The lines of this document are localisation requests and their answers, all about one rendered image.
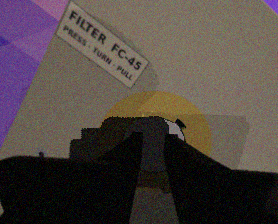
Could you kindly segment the beige flat panel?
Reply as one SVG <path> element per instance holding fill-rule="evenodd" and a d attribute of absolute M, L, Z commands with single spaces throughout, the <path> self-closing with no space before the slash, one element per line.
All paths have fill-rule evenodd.
<path fill-rule="evenodd" d="M 233 171 L 278 173 L 278 14 L 264 0 L 68 0 L 0 149 L 94 160 L 145 117 Z M 139 170 L 129 224 L 179 224 Z"/>

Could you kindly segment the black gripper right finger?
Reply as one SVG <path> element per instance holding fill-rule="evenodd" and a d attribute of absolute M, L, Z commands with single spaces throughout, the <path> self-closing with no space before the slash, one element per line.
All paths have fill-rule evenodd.
<path fill-rule="evenodd" d="M 255 208 L 278 209 L 278 173 L 233 171 L 174 134 L 164 161 L 179 224 L 246 224 Z"/>

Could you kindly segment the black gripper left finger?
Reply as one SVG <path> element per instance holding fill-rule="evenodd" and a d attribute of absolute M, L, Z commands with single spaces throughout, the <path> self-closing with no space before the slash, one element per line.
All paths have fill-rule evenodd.
<path fill-rule="evenodd" d="M 129 224 L 142 159 L 143 132 L 100 157 L 15 156 L 0 161 L 0 203 L 92 211 L 98 224 Z"/>

